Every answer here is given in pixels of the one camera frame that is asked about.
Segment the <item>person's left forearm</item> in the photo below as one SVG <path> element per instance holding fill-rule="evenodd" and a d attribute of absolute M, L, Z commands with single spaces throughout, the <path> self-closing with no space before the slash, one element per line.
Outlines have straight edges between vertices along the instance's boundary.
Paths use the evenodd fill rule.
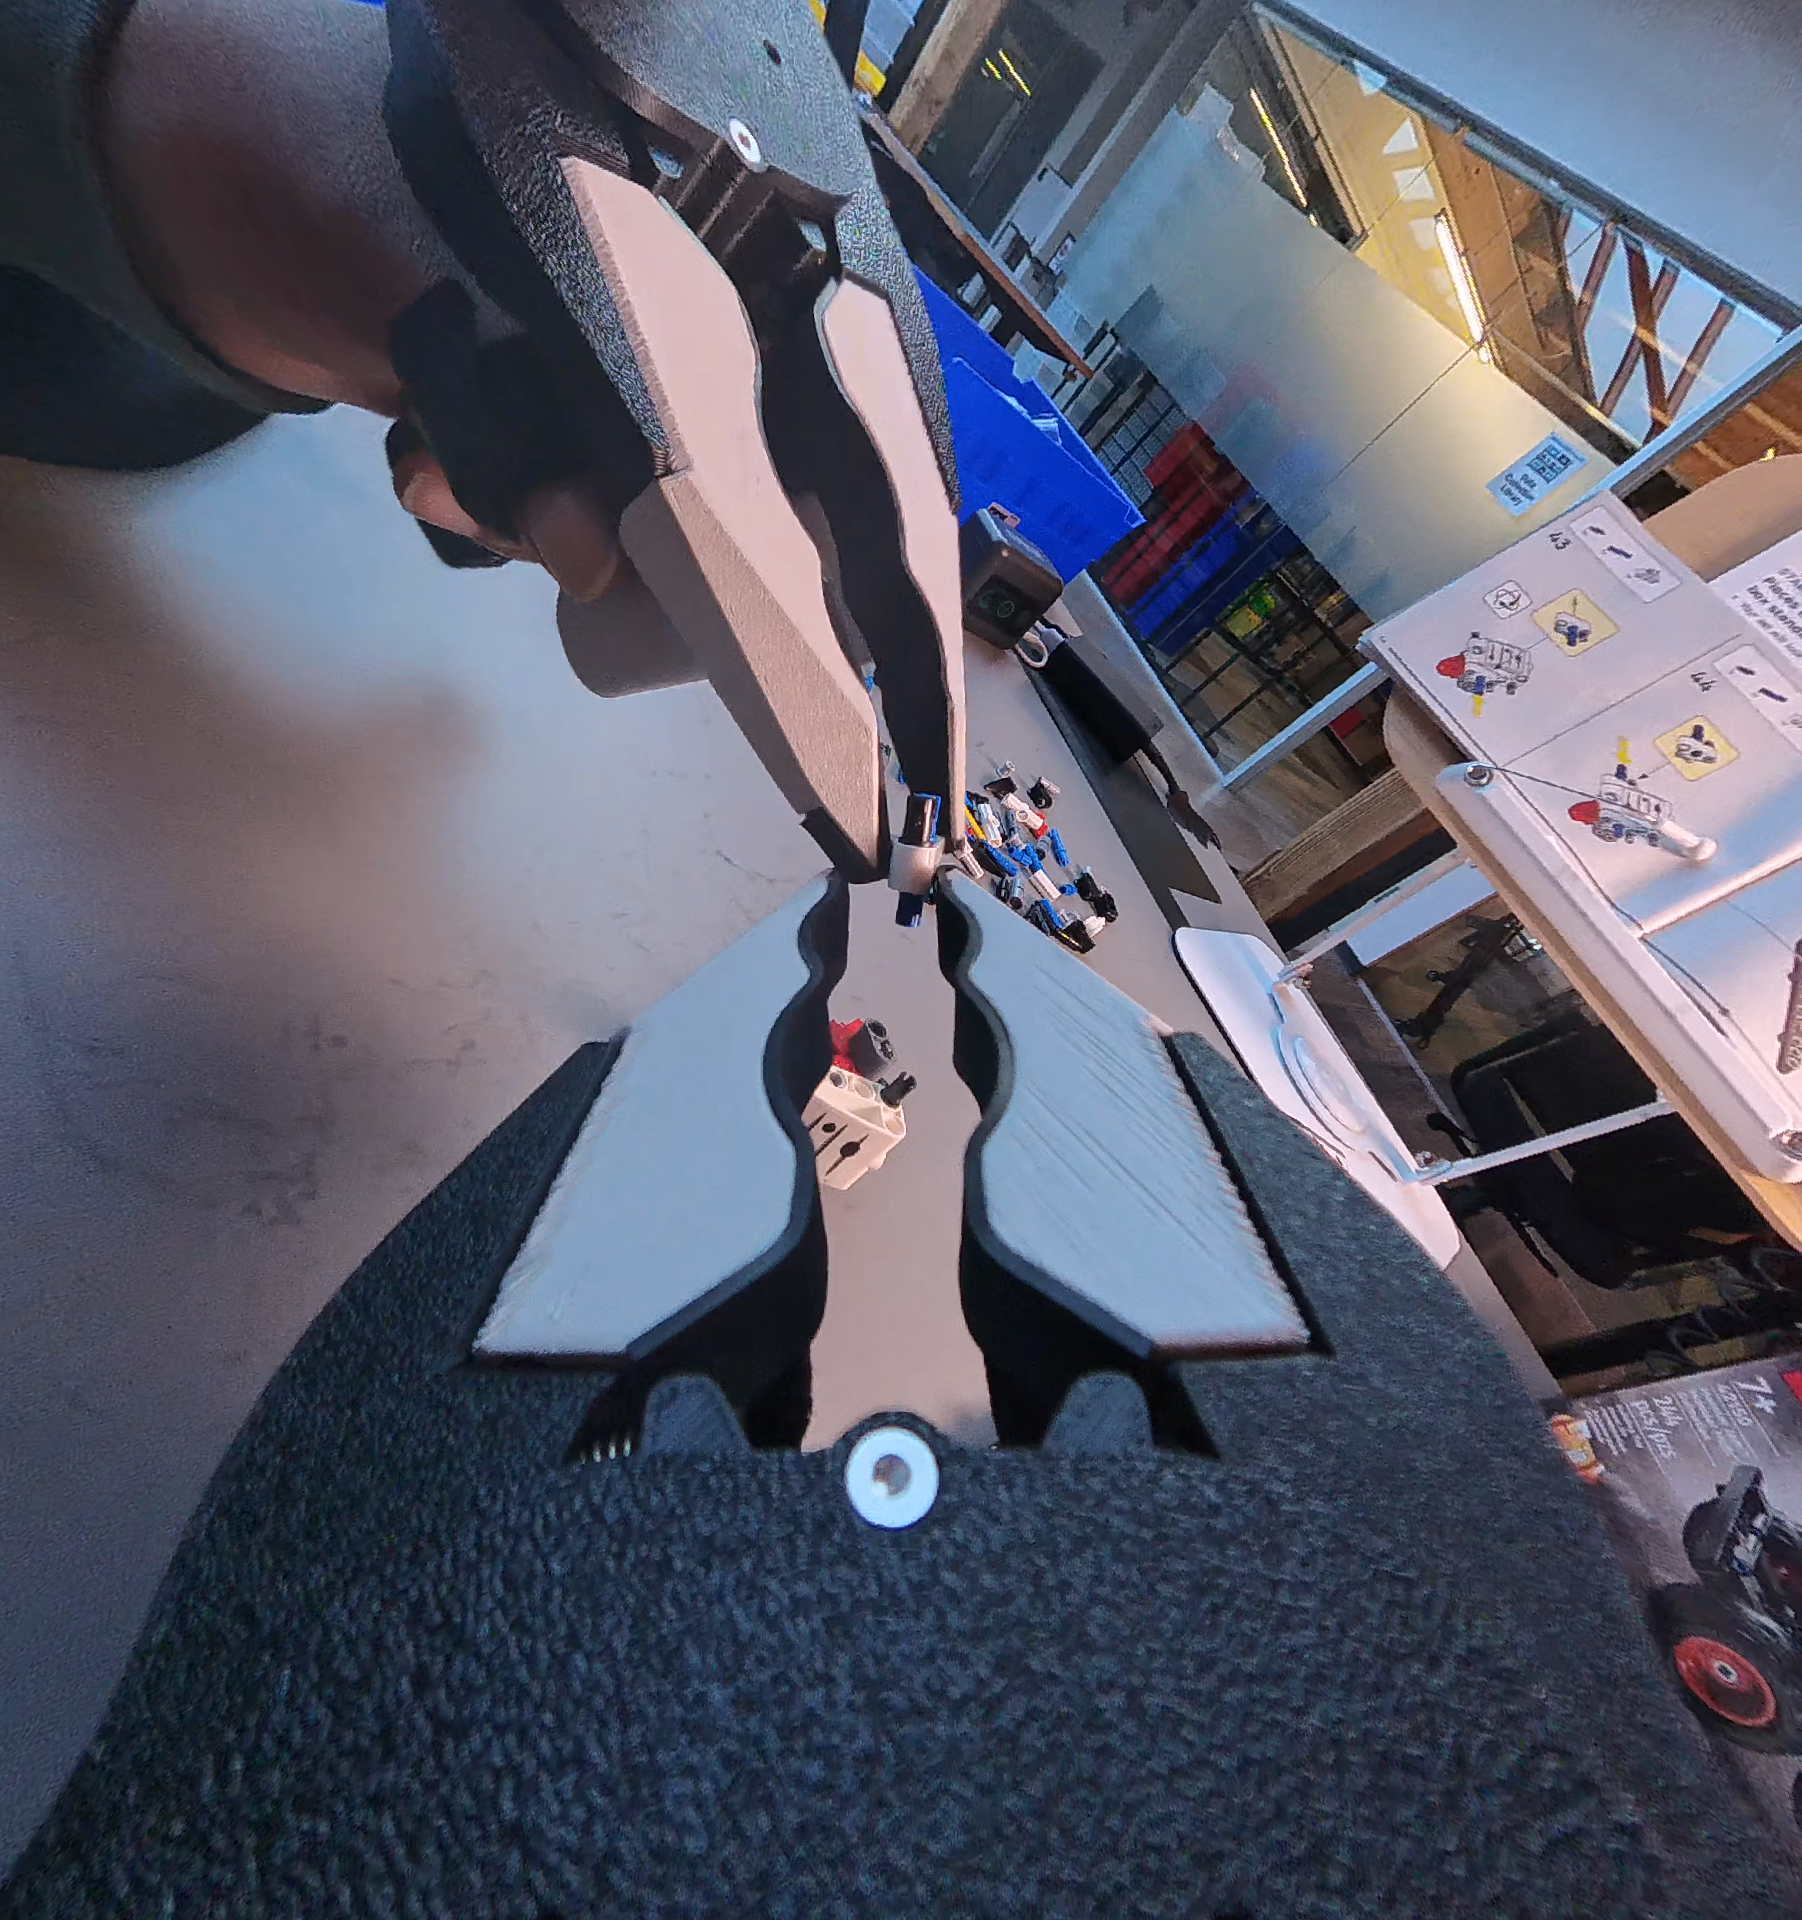
<path fill-rule="evenodd" d="M 0 454 L 158 471 L 265 414 L 397 413 L 450 268 L 367 4 L 0 4 Z"/>

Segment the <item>black box device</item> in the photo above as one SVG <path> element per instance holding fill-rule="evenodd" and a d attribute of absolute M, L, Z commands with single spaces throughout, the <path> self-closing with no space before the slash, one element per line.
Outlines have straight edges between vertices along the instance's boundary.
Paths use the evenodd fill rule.
<path fill-rule="evenodd" d="M 1020 656 L 1034 672 L 1049 669 L 1053 653 L 1050 611 L 1062 597 L 1053 563 L 1001 508 L 966 515 L 958 544 L 962 633 Z"/>

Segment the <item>toy truck box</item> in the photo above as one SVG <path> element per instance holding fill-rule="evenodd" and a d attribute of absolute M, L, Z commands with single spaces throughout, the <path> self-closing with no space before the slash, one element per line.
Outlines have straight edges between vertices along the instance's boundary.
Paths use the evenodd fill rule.
<path fill-rule="evenodd" d="M 1768 1823 L 1802 1906 L 1802 1353 L 1551 1417 L 1662 1674 Z"/>

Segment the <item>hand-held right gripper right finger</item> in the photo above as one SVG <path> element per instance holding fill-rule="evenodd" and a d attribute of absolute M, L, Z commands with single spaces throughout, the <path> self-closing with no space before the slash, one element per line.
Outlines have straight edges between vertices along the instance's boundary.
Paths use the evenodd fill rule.
<path fill-rule="evenodd" d="M 1138 1380 L 1190 1438 L 1178 1364 L 1298 1353 L 1311 1328 L 1165 1030 L 966 876 L 941 881 L 953 1058 L 980 1103 L 958 1286 L 998 1434 L 1041 1438 L 1075 1380 Z"/>

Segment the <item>open instruction booklet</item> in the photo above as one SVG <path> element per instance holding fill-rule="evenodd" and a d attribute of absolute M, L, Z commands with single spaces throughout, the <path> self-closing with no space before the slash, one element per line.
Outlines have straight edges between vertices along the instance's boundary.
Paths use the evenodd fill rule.
<path fill-rule="evenodd" d="M 1702 1089 L 1802 1131 L 1802 530 L 1717 584 L 1608 492 L 1383 627 L 1459 818 Z"/>

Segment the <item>red white black brick subassembly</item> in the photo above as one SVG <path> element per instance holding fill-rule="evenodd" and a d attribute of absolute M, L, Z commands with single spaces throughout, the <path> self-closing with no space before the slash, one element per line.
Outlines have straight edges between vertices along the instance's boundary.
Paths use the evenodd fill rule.
<path fill-rule="evenodd" d="M 847 1191 L 904 1142 L 904 1097 L 916 1080 L 896 1071 L 889 1030 L 880 1021 L 834 1021 L 831 1039 L 835 1055 L 808 1097 L 804 1125 L 822 1185 Z"/>

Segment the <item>pile of small toy bricks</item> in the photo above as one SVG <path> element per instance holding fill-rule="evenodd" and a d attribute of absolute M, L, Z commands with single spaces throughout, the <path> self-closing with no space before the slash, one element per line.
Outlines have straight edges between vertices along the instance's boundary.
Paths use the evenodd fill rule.
<path fill-rule="evenodd" d="M 1075 955 L 1095 951 L 1119 919 L 1108 885 L 1060 837 L 1050 781 L 1025 781 L 1001 760 L 983 788 L 965 796 L 966 864 L 974 876 L 1037 930 Z"/>

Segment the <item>black power adapter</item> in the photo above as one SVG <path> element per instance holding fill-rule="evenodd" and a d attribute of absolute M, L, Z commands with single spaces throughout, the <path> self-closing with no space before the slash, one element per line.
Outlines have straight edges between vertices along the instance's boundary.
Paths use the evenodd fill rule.
<path fill-rule="evenodd" d="M 1038 684 L 1065 718 L 1071 742 L 1087 754 L 1089 784 L 1159 903 L 1171 910 L 1171 896 L 1187 896 L 1220 907 L 1223 888 L 1193 852 L 1198 845 L 1220 852 L 1220 837 L 1193 809 L 1148 726 L 1105 676 L 1095 653 L 1075 639 L 1053 639 Z"/>

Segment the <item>blue plastic bin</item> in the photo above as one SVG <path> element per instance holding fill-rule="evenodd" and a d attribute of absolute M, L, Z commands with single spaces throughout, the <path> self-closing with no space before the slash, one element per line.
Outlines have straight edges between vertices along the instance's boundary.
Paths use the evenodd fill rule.
<path fill-rule="evenodd" d="M 1013 356 L 929 274 L 916 271 L 916 284 L 941 348 L 962 521 L 987 508 L 1013 514 L 1071 582 L 1143 521 L 1141 511 Z"/>

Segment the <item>white booklet stand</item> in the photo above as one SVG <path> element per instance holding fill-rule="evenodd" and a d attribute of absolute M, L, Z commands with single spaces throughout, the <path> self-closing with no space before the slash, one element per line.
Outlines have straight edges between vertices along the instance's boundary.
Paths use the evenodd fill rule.
<path fill-rule="evenodd" d="M 1638 521 L 1683 568 L 1717 584 L 1730 568 L 1802 530 L 1802 457 L 1779 457 L 1772 463 L 1730 471 L 1665 514 Z M 1756 1131 L 1756 1119 L 1760 1115 L 1747 1103 L 1750 1089 L 1741 1085 L 1738 1076 L 1720 1076 L 1720 1052 L 1702 1052 L 1702 1089 L 1691 1089 L 1688 1076 L 1680 1074 L 1680 1064 L 1656 1048 L 1656 1034 L 1642 1033 L 1633 1022 L 1629 1009 L 1614 1006 L 1575 963 L 1575 958 L 1562 945 L 1557 930 L 1542 919 L 1539 907 L 1515 896 L 1514 881 L 1481 846 L 1478 836 L 1472 836 L 1445 788 L 1445 778 L 1469 773 L 1462 745 L 1441 721 L 1436 721 L 1433 711 L 1414 693 L 1399 693 L 1390 660 L 1375 653 L 1386 623 L 1368 635 L 1363 648 L 1386 669 L 1386 676 L 1395 679 L 1395 702 L 1386 715 L 1395 767 L 1402 773 L 1417 802 L 1433 809 L 1456 846 L 1451 857 L 1433 863 L 1421 876 L 1398 882 L 1369 907 L 1330 924 L 1313 942 L 1301 945 L 1296 958 L 1278 958 L 1269 945 L 1251 936 L 1220 930 L 1181 930 L 1175 936 L 1184 972 L 1204 992 L 1214 1021 L 1223 1027 L 1223 1034 L 1236 1048 L 1247 1074 L 1262 1085 L 1274 1107 L 1296 1119 L 1335 1164 L 1368 1186 L 1369 1195 L 1395 1215 L 1395 1219 L 1408 1228 L 1408 1235 L 1417 1237 L 1439 1264 L 1448 1264 L 1459 1249 L 1459 1235 L 1448 1225 L 1441 1212 L 1441 1185 L 1481 1177 L 1514 1164 L 1530 1164 L 1542 1150 L 1603 1137 L 1620 1137 L 1624 1142 L 1638 1144 L 1638 1131 L 1656 1119 L 1683 1119 L 1712 1161 L 1751 1200 L 1756 1212 L 1802 1252 L 1802 1131 L 1760 1137 Z M 1566 976 L 1569 988 L 1586 997 L 1593 1016 L 1606 1022 L 1635 1068 L 1647 1076 L 1647 1091 L 1629 1095 L 1624 1107 L 1599 1109 L 1592 1121 L 1548 1121 L 1535 1144 L 1509 1144 L 1439 1164 L 1433 1156 L 1417 1156 L 1402 1142 L 1378 1097 L 1360 1080 L 1344 1045 L 1320 1015 L 1308 989 L 1308 976 L 1322 955 L 1374 924 L 1390 928 L 1398 942 L 1414 936 L 1421 924 L 1408 912 L 1411 896 L 1433 882 L 1445 882 L 1459 870 L 1478 870 L 1481 885 L 1501 896 L 1504 907 L 1514 910 L 1524 930 L 1539 939 L 1539 948 Z"/>

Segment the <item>person's left hand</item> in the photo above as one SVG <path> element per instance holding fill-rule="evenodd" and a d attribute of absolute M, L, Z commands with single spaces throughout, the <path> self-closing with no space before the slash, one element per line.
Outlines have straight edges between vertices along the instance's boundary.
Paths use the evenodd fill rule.
<path fill-rule="evenodd" d="M 477 348 L 474 384 L 403 381 L 385 460 L 400 508 L 456 569 L 512 562 L 558 584 L 558 641 L 600 697 L 704 679 L 691 641 L 640 580 L 585 447 L 522 347 Z"/>

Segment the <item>frosted glass partition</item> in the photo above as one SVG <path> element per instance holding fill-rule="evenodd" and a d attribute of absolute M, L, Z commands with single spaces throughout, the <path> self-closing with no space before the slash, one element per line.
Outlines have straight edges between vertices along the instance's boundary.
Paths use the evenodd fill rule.
<path fill-rule="evenodd" d="M 1269 187 L 1228 110 L 1162 119 L 1060 290 L 1383 620 L 1614 465 Z"/>

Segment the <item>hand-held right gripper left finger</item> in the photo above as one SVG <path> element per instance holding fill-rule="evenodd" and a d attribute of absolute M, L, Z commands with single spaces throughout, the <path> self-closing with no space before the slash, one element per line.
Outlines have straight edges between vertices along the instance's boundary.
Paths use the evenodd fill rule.
<path fill-rule="evenodd" d="M 707 1376 L 750 1438 L 805 1434 L 826 1247 L 804 1109 L 847 924 L 847 882 L 811 881 L 634 1021 L 474 1367 L 605 1376 L 634 1398 Z"/>

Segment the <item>small white blue brick piece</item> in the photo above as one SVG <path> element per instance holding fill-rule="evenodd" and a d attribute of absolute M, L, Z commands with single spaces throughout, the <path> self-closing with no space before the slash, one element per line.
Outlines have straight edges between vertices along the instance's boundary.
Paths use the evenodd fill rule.
<path fill-rule="evenodd" d="M 889 857 L 889 885 L 898 896 L 896 924 L 913 930 L 923 924 L 926 903 L 937 891 L 941 869 L 962 852 L 962 822 L 943 822 L 946 799 L 907 790 L 904 820 Z"/>

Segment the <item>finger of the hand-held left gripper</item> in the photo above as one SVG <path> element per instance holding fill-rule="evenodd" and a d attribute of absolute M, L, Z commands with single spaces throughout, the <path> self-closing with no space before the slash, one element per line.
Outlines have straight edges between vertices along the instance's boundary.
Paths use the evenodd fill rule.
<path fill-rule="evenodd" d="M 831 860 L 887 876 L 877 721 L 773 469 L 743 302 L 647 187 L 582 158 L 561 173 L 668 439 L 622 515 L 623 548 Z"/>
<path fill-rule="evenodd" d="M 805 326 L 805 463 L 898 773 L 965 837 L 958 521 L 892 308 L 847 278 Z"/>

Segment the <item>grey desk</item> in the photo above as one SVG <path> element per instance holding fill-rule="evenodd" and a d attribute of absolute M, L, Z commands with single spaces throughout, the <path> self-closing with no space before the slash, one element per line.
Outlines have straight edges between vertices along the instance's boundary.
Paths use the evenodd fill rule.
<path fill-rule="evenodd" d="M 0 460 L 0 1879 L 334 1289 L 816 864 L 707 693 L 432 563 L 361 414 Z"/>

